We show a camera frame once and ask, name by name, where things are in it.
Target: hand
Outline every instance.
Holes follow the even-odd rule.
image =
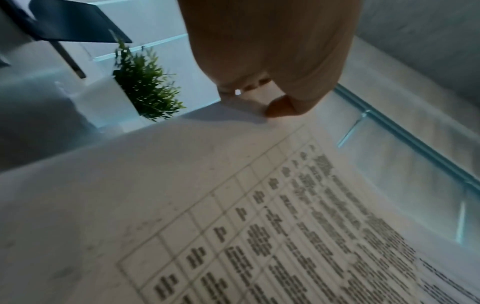
[[[288,95],[279,97],[268,105],[265,110],[265,116],[268,118],[276,118],[283,116],[297,116],[299,113],[292,105],[292,99]]]

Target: beige dress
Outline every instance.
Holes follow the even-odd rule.
[[[311,109],[338,82],[360,0],[179,0],[191,49],[222,91],[272,78]]]

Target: beige clothing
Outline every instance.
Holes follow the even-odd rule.
[[[337,84],[360,0],[179,0],[193,55],[221,88],[271,77],[311,109]]]

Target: potted plant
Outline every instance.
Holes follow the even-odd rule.
[[[180,87],[175,86],[172,74],[166,73],[157,61],[151,49],[132,53],[124,42],[118,42],[113,77],[138,113],[153,121],[168,119],[185,108],[176,98]]]

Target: table grid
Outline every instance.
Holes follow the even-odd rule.
[[[355,197],[306,126],[117,266],[147,304],[476,302],[417,276],[416,251]]]

